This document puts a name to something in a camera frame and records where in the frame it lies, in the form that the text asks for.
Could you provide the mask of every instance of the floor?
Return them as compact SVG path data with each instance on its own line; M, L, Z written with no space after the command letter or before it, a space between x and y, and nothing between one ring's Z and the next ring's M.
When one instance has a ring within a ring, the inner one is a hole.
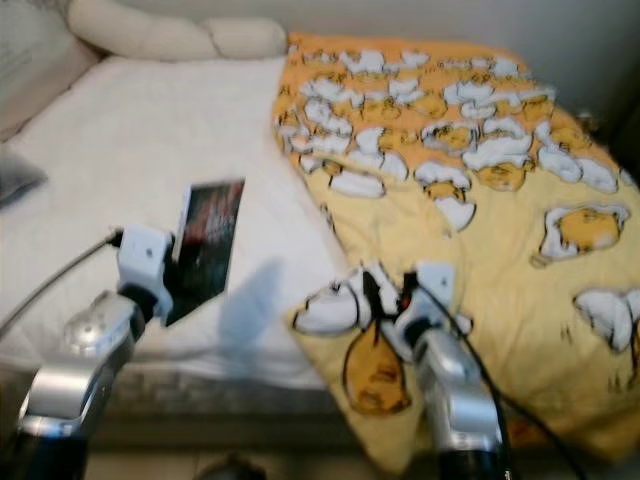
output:
M358 453L241 452L265 469L269 480L386 480L390 477L375 468ZM191 480L208 466L223 461L224 452L97 452L87 467L85 480ZM640 456L614 468L584 461L591 480L636 480L640 472ZM522 480L570 480L575 477L562 461L548 454L527 454L520 459ZM436 480L432 459L415 462L403 479Z

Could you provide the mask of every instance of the wall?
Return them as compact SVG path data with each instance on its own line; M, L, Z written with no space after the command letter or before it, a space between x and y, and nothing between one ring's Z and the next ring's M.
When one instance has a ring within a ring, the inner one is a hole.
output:
M508 48L560 103L606 113L640 65L640 0L121 0L195 19L266 15L290 30L452 38Z

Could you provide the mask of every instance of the mattress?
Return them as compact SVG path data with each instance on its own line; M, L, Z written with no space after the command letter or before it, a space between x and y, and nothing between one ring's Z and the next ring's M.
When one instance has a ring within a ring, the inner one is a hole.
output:
M35 118L10 146L49 180L0 212L0 317L110 228L173 230L188 185L245 177L227 292L167 329L149 324L128 371L322 389L281 319L345 260L273 140L283 65L111 58ZM85 262L2 339L0 365L37 368L116 280L114 251Z

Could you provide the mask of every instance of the black cable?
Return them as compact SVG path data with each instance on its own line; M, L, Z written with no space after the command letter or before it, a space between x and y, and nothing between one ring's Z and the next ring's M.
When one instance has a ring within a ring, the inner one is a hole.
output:
M113 234L100 240L98 243L93 245L92 247L85 250L79 256L74 258L67 265L62 267L56 273L47 278L44 282L38 286L33 292L31 292L27 298L25 298L16 308L14 308L9 315L7 315L2 323L0 323L0 340L11 330L11 327L20 319L20 317L26 312L31 304L35 302L44 292L46 292L51 286L56 283L60 278L65 276L75 267L84 262L87 258L94 255L98 250L102 247L106 247L107 245L112 245L115 247L119 247L122 242L122 230L118 229Z
M464 335L464 333L460 329L460 326L457 324L455 319L449 313L449 310L447 310L447 308L444 305L442 305L442 303L440 303L440 301L435 297L435 295L433 295L429 290L427 290L422 286L419 286L419 288L423 290L427 295L429 295L431 300L433 300L433 302L437 305L438 309L447 317L447 319L449 320L449 324L451 325L451 328L456 333L456 335L458 335L460 339L464 342L467 349L469 350L469 353L478 364L478 368L480 369L480 375L482 376L483 380L487 384L487 387L489 388L489 392L491 393L491 396L494 402L496 403L496 411L498 414L498 424L500 427L500 434L502 435L503 449L504 449L504 454L507 460L507 465L513 465L513 462L511 460L512 459L511 444L509 441L509 432L507 431L507 427L506 427L506 419L504 416L504 411L502 410L502 402L504 402L506 405L508 405L510 408L516 411L516 413L518 413L522 417L529 420L538 429L540 429L542 433L545 434L545 436L551 441L551 443L553 443L554 447L558 450L560 455L564 458L565 462L567 462L567 465L569 466L569 468L571 468L576 478L578 478L579 480L587 480L586 472L580 466L578 461L574 458L573 454L569 451L569 448L562 441L562 439L558 435L556 435L551 430L551 428L549 428L549 426L545 424L533 412L527 410L525 407L518 404L518 402L516 402L513 398L509 397L508 395L500 391L500 389L496 386L495 382L491 378L491 375L489 374L489 371L484 365L482 358L480 358L480 355L478 354L476 349L473 348L473 345L471 345L471 342L469 341L467 336Z

